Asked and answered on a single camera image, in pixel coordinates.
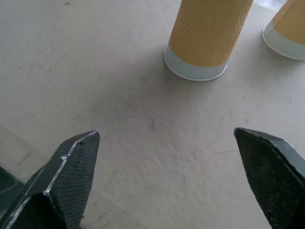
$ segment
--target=scuff mark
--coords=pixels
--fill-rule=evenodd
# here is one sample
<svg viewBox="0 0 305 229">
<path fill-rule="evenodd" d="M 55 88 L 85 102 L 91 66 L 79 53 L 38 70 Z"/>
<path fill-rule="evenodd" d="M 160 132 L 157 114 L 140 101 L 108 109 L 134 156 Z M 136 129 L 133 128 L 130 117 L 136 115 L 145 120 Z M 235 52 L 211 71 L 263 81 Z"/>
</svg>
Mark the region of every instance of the scuff mark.
<svg viewBox="0 0 305 229">
<path fill-rule="evenodd" d="M 183 172 L 183 178 L 184 178 L 185 187 L 187 187 L 184 172 Z"/>
<path fill-rule="evenodd" d="M 108 187 L 108 185 L 112 182 L 113 176 L 116 174 L 116 172 L 118 171 L 118 168 L 116 168 L 109 176 L 108 182 L 106 183 L 105 187 L 103 188 L 103 191 L 106 190 L 106 188 Z"/>
<path fill-rule="evenodd" d="M 79 117 L 80 117 L 80 114 L 76 118 L 73 118 L 72 121 L 74 121 L 74 120 L 77 121 L 79 119 Z"/>
<path fill-rule="evenodd" d="M 114 221 L 114 219 L 115 219 L 115 217 L 112 220 L 110 220 L 108 223 L 104 224 L 100 229 L 103 229 L 104 227 L 106 227 L 108 224 L 110 224 L 112 221 Z"/>
<path fill-rule="evenodd" d="M 247 117 L 246 120 L 244 121 L 244 124 L 248 125 L 248 122 L 249 122 L 249 118 Z"/>
<path fill-rule="evenodd" d="M 208 149 L 211 145 L 213 145 L 213 144 L 220 138 L 220 136 L 221 136 L 222 133 L 223 133 L 223 132 L 221 132 L 220 134 L 218 134 L 217 137 L 216 137 L 210 144 L 208 144 L 203 150 L 206 150 L 206 149 Z"/>
<path fill-rule="evenodd" d="M 111 210 L 112 210 L 112 208 L 110 208 L 109 210 L 107 210 L 106 212 L 104 212 L 103 214 L 101 214 L 101 215 L 96 219 L 96 221 L 102 219 L 102 218 L 103 218 L 105 215 L 107 215 Z"/>
<path fill-rule="evenodd" d="M 141 197 L 141 199 L 143 199 L 145 196 L 148 195 L 149 192 L 144 192 L 144 196 Z"/>
<path fill-rule="evenodd" d="M 233 149 L 233 150 L 224 150 L 224 151 L 219 151 L 219 152 L 215 152 L 215 153 L 212 153 L 208 156 L 214 156 L 214 155 L 217 155 L 217 154 L 224 154 L 224 153 L 230 153 L 230 152 L 235 152 L 236 150 Z"/>
<path fill-rule="evenodd" d="M 19 167 L 29 156 L 31 156 L 31 153 L 27 153 L 26 156 L 24 156 L 24 158 L 17 164 L 17 166 Z"/>
<path fill-rule="evenodd" d="M 4 76 L 0 81 L 4 80 L 7 76 Z"/>
<path fill-rule="evenodd" d="M 107 135 L 102 141 L 101 141 L 101 143 L 103 143 L 104 141 L 106 141 L 106 139 L 109 137 L 109 135 Z"/>
<path fill-rule="evenodd" d="M 55 110 L 56 110 L 56 112 L 58 112 L 58 110 L 59 110 L 59 104 L 56 105 Z"/>
</svg>

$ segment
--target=concrete floor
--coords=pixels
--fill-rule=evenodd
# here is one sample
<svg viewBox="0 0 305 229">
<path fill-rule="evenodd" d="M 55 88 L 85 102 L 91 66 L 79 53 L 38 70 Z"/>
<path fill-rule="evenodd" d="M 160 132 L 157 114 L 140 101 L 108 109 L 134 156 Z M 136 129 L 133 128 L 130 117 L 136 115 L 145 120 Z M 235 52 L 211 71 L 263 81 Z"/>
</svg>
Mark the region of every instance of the concrete floor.
<svg viewBox="0 0 305 229">
<path fill-rule="evenodd" d="M 102 134 L 84 229 L 268 229 L 233 136 L 305 156 L 305 64 L 266 47 L 254 4 L 225 74 L 163 62 L 179 0 L 0 2 L 0 166 L 26 181 L 65 139 Z"/>
</svg>

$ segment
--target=floor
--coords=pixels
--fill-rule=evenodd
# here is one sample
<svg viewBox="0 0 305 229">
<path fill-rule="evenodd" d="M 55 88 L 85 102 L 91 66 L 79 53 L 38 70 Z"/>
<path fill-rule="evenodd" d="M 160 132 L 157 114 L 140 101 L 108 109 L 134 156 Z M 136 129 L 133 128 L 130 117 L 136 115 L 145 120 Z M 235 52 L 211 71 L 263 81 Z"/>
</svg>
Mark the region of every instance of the floor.
<svg viewBox="0 0 305 229">
<path fill-rule="evenodd" d="M 179 0 L 69 3 L 0 2 L 0 166 L 27 181 L 99 129 L 82 228 L 269 229 L 233 131 L 305 156 L 305 65 L 261 39 L 276 11 L 253 4 L 224 75 L 194 83 L 163 62 Z"/>
<path fill-rule="evenodd" d="M 279 11 L 287 0 L 254 0 L 255 4 Z"/>
</svg>

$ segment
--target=textured gripper pad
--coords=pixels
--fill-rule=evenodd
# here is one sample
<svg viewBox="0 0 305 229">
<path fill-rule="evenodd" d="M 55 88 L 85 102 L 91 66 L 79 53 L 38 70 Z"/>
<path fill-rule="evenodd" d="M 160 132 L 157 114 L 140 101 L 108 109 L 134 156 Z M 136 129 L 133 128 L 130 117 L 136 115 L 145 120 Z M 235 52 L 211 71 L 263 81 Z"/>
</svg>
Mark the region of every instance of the textured gripper pad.
<svg viewBox="0 0 305 229">
<path fill-rule="evenodd" d="M 304 159 L 283 139 L 262 132 L 237 128 L 235 137 L 249 185 L 271 227 L 305 228 L 298 226 L 304 218 Z"/>
<path fill-rule="evenodd" d="M 92 187 L 100 136 L 78 143 L 59 174 L 50 198 L 67 229 L 78 229 Z"/>
</svg>

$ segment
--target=upside-down paper cup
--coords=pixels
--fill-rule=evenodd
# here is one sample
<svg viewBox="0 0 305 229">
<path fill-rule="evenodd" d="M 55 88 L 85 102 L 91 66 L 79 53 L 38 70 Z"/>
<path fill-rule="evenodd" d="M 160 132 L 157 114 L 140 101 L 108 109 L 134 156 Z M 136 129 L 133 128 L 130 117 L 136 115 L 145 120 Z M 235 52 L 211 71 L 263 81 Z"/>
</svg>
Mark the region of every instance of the upside-down paper cup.
<svg viewBox="0 0 305 229">
<path fill-rule="evenodd" d="M 164 61 L 191 81 L 221 76 L 253 0 L 182 0 Z"/>
<path fill-rule="evenodd" d="M 262 38 L 278 54 L 305 61 L 305 0 L 288 0 L 263 29 Z"/>
</svg>

